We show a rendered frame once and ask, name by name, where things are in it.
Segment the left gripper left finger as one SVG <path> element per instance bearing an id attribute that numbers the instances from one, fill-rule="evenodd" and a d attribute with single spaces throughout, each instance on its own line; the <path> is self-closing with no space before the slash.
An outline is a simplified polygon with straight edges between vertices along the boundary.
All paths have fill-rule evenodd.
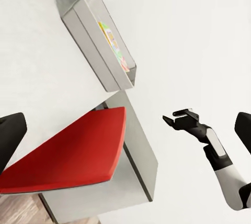
<path id="1" fill-rule="evenodd" d="M 27 132 L 22 112 L 0 118 L 0 175 Z"/>

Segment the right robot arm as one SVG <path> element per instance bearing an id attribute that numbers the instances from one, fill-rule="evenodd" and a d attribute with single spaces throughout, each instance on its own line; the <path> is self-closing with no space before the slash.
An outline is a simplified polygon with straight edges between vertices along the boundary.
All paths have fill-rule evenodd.
<path id="1" fill-rule="evenodd" d="M 215 131 L 200 124 L 200 116 L 192 108 L 175 111 L 173 115 L 175 120 L 164 115 L 162 119 L 175 130 L 185 130 L 199 142 L 207 144 L 203 149 L 215 171 L 226 203 L 235 211 L 251 208 L 251 182 L 247 183 L 242 178 Z"/>

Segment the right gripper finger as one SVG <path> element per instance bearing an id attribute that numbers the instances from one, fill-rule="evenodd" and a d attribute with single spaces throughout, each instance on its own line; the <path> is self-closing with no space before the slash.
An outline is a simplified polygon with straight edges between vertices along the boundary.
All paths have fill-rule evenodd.
<path id="1" fill-rule="evenodd" d="M 187 117 L 190 117 L 193 121 L 199 120 L 199 124 L 200 124 L 200 116 L 198 114 L 191 112 L 191 111 L 188 111 L 188 110 L 184 110 L 184 113 L 187 115 Z"/>
<path id="2" fill-rule="evenodd" d="M 162 115 L 162 119 L 170 126 L 170 127 L 173 127 L 173 128 L 179 128 L 179 126 L 175 126 L 175 121 Z"/>

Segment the board game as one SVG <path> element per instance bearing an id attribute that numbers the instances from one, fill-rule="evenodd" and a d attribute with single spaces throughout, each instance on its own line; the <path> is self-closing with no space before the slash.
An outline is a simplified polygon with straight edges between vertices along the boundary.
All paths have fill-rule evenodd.
<path id="1" fill-rule="evenodd" d="M 119 62 L 121 63 L 125 73 L 129 72 L 129 69 L 126 65 L 125 59 L 120 51 L 120 48 L 119 48 L 115 38 L 113 37 L 113 34 L 112 34 L 110 28 L 101 22 L 99 22 L 98 24 L 100 25 L 104 35 L 106 36 L 107 40 L 109 41 L 109 44 L 111 45 L 115 55 L 117 56 Z"/>

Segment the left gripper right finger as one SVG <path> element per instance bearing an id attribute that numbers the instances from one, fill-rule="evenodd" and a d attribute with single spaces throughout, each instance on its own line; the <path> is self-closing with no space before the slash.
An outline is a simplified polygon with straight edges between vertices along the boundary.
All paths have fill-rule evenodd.
<path id="1" fill-rule="evenodd" d="M 251 154 L 251 114 L 239 112 L 234 130 Z"/>

